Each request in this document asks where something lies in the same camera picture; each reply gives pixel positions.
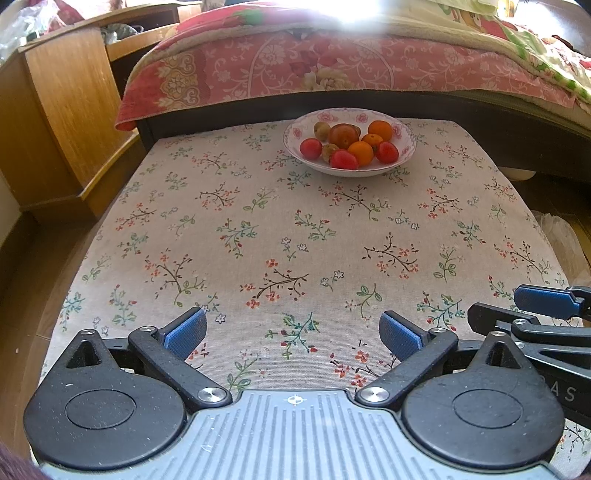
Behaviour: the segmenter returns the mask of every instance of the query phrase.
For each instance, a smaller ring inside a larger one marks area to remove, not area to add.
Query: red floral blanket
[[[550,83],[543,72],[532,73],[496,51],[372,33],[368,25],[343,25],[311,9],[260,2],[198,15],[138,63],[116,127],[131,130],[137,119],[164,112],[315,90],[485,89],[566,107],[576,101],[573,92]],[[491,25],[490,32],[479,35],[494,35],[498,43],[504,31]],[[420,29],[397,24],[390,30]]]

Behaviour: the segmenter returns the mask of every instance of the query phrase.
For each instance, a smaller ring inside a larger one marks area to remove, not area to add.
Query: small fruit
[[[382,137],[376,134],[364,135],[361,140],[371,145],[371,148],[374,149],[374,152],[378,151],[378,145],[384,141]]]
[[[337,147],[334,143],[329,143],[322,147],[322,158],[326,163],[330,163],[330,156],[335,153],[339,147]]]
[[[347,152],[352,153],[360,167],[369,165],[374,159],[374,149],[366,142],[355,142],[347,149]]]
[[[330,125],[326,122],[316,122],[314,124],[314,136],[321,142],[325,142],[329,137]]]
[[[342,170],[357,170],[359,163],[353,154],[341,148],[330,156],[330,166]]]
[[[300,152],[306,160],[316,160],[322,153],[322,143],[317,138],[306,138],[300,144]]]
[[[352,143],[357,141],[359,141],[359,135],[353,125],[338,124],[330,129],[329,143],[334,143],[339,148],[347,150]]]
[[[382,142],[375,153],[381,163],[394,163],[398,160],[398,149],[390,142]]]
[[[368,133],[379,135],[385,142],[389,142],[394,134],[392,125],[384,120],[374,120],[371,122],[368,126]]]

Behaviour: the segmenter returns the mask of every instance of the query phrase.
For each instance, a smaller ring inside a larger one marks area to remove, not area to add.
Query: metal screw
[[[367,387],[359,393],[359,396],[365,401],[377,403],[386,400],[390,393],[382,387]]]
[[[228,394],[219,387],[205,387],[199,390],[197,398],[207,403],[217,403],[226,398]]]

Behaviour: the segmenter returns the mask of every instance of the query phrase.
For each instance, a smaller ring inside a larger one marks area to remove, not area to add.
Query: round black disc
[[[121,370],[108,382],[82,371],[79,378],[29,403],[25,431],[37,459],[87,471],[123,468],[163,450],[185,424],[180,396],[153,378]]]
[[[564,426],[543,379],[509,368],[428,380],[410,392],[402,419],[431,452],[482,469],[550,460]]]

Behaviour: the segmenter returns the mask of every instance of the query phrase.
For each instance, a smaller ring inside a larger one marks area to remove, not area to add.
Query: crosshair marking
[[[289,398],[285,398],[284,401],[286,401],[287,403],[291,403],[294,407],[299,405],[302,402],[305,402],[306,399],[300,397],[299,395],[292,395]]]

